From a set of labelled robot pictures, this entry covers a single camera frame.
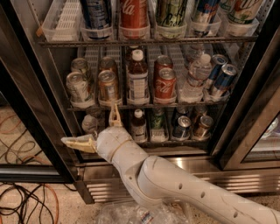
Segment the white rounded gripper body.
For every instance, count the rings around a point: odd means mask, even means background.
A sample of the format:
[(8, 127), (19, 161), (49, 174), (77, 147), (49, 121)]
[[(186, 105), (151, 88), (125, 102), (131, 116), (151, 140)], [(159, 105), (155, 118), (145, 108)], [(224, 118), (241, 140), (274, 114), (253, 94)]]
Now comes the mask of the white rounded gripper body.
[(131, 139), (131, 135), (124, 127), (108, 127), (99, 134), (96, 151), (100, 157), (110, 163), (116, 150)]

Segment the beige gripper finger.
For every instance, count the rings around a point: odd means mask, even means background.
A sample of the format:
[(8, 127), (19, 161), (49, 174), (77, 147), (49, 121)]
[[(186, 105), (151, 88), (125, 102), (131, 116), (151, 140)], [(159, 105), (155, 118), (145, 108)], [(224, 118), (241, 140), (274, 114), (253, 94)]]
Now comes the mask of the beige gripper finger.
[(122, 127), (123, 126), (121, 116), (120, 116), (116, 103), (111, 106), (111, 110), (110, 110), (109, 117), (108, 117), (108, 124), (110, 127), (113, 127), (113, 126)]
[(78, 151), (96, 153), (96, 141), (91, 134), (78, 137), (62, 137), (61, 142), (67, 147)]

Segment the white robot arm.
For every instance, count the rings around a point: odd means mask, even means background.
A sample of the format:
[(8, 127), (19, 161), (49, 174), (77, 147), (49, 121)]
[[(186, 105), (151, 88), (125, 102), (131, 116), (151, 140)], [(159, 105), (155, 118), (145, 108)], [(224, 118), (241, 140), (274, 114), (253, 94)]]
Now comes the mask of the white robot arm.
[(132, 198), (142, 207), (165, 199), (187, 202), (222, 224), (280, 224), (280, 212), (197, 178), (170, 161), (148, 155), (123, 127), (113, 105), (109, 126), (98, 136), (63, 137), (67, 147), (97, 153), (119, 172)]

